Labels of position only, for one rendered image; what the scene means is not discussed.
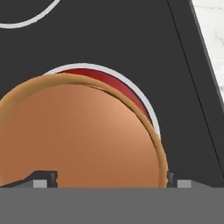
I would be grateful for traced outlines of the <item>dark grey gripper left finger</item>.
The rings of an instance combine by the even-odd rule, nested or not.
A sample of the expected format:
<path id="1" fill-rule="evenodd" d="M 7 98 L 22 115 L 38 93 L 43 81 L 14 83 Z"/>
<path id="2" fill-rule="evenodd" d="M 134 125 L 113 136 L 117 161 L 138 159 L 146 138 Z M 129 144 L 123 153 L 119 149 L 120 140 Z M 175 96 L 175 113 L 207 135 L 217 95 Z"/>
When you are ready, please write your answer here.
<path id="1" fill-rule="evenodd" d="M 1 188 L 57 188 L 57 171 L 34 171 L 24 179 L 1 185 Z"/>

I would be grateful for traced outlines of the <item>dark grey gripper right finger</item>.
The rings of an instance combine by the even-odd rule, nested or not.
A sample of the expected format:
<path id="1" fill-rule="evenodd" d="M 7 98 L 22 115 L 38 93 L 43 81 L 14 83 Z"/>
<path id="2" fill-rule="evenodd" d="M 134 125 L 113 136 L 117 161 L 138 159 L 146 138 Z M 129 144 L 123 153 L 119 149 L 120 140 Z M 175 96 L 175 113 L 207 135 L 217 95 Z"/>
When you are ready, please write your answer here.
<path id="1" fill-rule="evenodd" d="M 199 182 L 190 179 L 177 179 L 174 173 L 167 172 L 167 187 L 171 188 L 204 188 L 207 185 L 201 184 Z"/>

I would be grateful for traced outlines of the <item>red saucepan with hot chocolate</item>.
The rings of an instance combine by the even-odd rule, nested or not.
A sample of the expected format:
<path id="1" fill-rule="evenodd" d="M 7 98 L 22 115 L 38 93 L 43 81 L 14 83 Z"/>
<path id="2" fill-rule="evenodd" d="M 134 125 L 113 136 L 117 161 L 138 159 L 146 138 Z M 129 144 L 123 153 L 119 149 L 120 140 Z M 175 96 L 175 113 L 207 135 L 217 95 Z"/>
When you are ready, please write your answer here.
<path id="1" fill-rule="evenodd" d="M 61 187 L 164 187 L 168 165 L 150 120 L 87 76 L 30 79 L 0 99 L 0 186 L 56 171 Z"/>

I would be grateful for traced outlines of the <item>black hob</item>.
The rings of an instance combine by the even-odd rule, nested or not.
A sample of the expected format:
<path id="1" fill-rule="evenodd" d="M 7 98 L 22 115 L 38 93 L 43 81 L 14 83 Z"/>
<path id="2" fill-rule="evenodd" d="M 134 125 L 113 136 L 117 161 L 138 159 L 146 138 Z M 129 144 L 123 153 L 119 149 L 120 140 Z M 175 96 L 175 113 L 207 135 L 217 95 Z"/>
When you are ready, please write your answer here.
<path id="1" fill-rule="evenodd" d="M 170 177 L 224 187 L 224 104 L 191 0 L 29 0 L 46 7 L 5 24 L 0 98 L 22 81 L 90 68 L 125 83 L 162 137 Z"/>

